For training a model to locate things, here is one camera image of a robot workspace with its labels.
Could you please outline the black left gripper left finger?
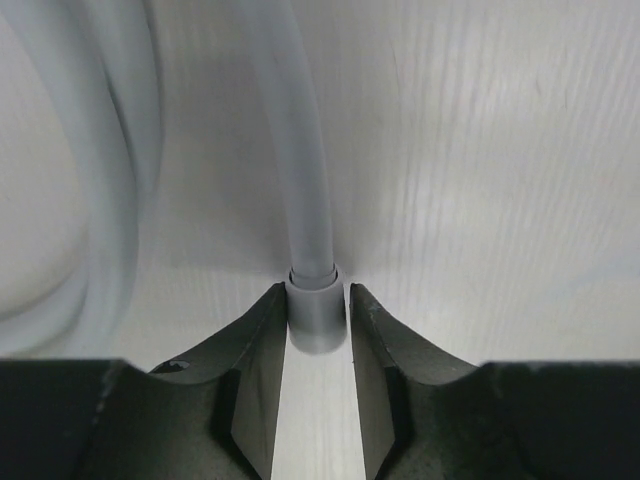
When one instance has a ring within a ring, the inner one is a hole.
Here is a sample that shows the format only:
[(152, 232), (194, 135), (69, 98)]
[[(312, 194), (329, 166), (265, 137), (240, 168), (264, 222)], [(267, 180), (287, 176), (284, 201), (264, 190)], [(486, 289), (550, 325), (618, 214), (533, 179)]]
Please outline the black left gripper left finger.
[(5, 479), (267, 479), (287, 337), (272, 285), (151, 371), (120, 359), (5, 360)]

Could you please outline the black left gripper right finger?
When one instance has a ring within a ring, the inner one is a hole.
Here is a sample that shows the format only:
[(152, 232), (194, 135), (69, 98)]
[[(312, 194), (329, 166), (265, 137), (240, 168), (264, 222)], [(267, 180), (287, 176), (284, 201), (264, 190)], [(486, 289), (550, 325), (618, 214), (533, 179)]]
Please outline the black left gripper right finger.
[(361, 284), (350, 324), (370, 479), (635, 479), (635, 361), (469, 364)]

